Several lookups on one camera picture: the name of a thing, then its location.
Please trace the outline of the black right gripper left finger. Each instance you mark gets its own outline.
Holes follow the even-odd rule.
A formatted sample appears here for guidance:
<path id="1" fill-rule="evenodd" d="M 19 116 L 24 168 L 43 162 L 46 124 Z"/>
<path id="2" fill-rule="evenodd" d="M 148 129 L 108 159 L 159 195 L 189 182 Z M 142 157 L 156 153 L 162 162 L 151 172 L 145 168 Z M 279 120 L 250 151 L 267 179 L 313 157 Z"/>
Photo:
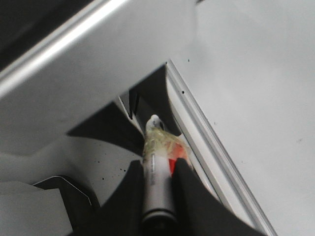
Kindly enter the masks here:
<path id="1" fill-rule="evenodd" d="M 138 236 L 142 215 L 144 173 L 131 161 L 123 180 L 106 203 L 72 236 Z"/>

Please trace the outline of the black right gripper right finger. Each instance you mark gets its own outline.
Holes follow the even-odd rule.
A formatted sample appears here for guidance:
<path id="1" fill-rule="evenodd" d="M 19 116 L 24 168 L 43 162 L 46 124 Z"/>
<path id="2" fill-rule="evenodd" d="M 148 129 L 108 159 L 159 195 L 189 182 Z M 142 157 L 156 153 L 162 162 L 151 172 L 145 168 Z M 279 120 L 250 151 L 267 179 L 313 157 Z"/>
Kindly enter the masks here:
<path id="1" fill-rule="evenodd" d="M 221 204 L 183 158 L 177 159 L 172 191 L 181 236 L 261 236 Z"/>

